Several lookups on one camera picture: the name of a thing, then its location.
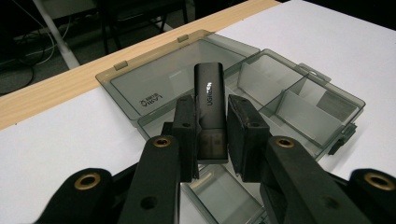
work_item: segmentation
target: brass insert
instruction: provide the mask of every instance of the brass insert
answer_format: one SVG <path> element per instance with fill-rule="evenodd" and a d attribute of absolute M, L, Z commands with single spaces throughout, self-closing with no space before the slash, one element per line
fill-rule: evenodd
<path fill-rule="evenodd" d="M 278 138 L 276 143 L 280 147 L 294 147 L 294 142 L 288 138 Z"/>
<path fill-rule="evenodd" d="M 97 173 L 82 175 L 75 182 L 75 188 L 79 190 L 92 189 L 100 182 L 100 175 Z"/>
<path fill-rule="evenodd" d="M 385 176 L 374 174 L 374 173 L 367 173 L 364 175 L 364 179 L 371 184 L 372 186 L 382 189 L 382 190 L 395 190 L 395 184 L 390 181 Z"/>
<path fill-rule="evenodd" d="M 169 145 L 171 145 L 171 140 L 167 137 L 161 137 L 161 138 L 157 138 L 154 142 L 153 145 L 155 147 L 167 147 Z"/>

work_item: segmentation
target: dark floor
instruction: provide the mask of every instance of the dark floor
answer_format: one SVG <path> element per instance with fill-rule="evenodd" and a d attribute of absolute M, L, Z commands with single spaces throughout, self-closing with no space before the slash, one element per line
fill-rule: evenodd
<path fill-rule="evenodd" d="M 195 16 L 192 1 L 187 1 L 187 11 L 189 21 L 193 21 Z M 173 28 L 183 25 L 181 10 L 168 15 L 166 23 Z M 80 64 L 89 63 L 105 56 L 100 22 L 96 12 L 93 11 L 79 17 L 72 16 L 70 23 L 67 19 L 67 22 L 60 25 L 58 29 L 61 35 L 65 34 L 64 41 L 73 50 Z M 120 42 L 125 48 L 159 33 L 160 30 L 157 26 L 148 25 L 121 35 Z M 0 96 L 68 70 L 57 47 L 54 48 L 51 55 L 50 47 L 53 45 L 48 35 L 29 34 L 26 37 L 19 37 L 16 42 L 22 55 L 30 55 L 35 52 L 36 54 L 22 57 L 21 60 L 0 60 Z M 113 39 L 109 39 L 108 44 L 110 53 L 117 51 Z"/>

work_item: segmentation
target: black usb drive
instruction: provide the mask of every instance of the black usb drive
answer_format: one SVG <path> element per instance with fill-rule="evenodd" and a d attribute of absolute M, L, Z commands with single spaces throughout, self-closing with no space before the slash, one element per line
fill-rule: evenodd
<path fill-rule="evenodd" d="M 198 119 L 197 160 L 201 164 L 226 163 L 227 123 L 222 64 L 196 64 L 194 90 Z"/>

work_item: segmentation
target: white tabletop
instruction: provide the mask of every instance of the white tabletop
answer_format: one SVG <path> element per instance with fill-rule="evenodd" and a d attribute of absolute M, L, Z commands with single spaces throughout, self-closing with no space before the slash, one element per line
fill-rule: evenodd
<path fill-rule="evenodd" d="M 306 63 L 366 102 L 357 132 L 319 161 L 325 170 L 343 178 L 357 168 L 396 176 L 395 31 L 294 0 L 218 34 Z M 145 141 L 97 88 L 4 129 L 0 142 L 0 223 L 32 223 L 71 174 L 101 167 L 114 175 L 139 160 Z M 202 222 L 192 206 L 182 207 L 181 223 Z"/>

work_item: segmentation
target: white table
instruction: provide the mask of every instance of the white table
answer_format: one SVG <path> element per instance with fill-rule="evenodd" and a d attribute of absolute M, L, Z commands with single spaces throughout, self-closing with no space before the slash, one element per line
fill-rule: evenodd
<path fill-rule="evenodd" d="M 343 178 L 357 168 L 396 176 L 396 32 L 294 0 L 218 34 L 306 63 L 366 102 L 355 135 L 319 161 L 325 170 Z M 139 160 L 144 145 L 100 87 L 5 128 L 0 142 L 0 223 L 35 221 L 71 174 L 87 167 L 116 174 Z M 183 200 L 181 222 L 202 222 Z"/>

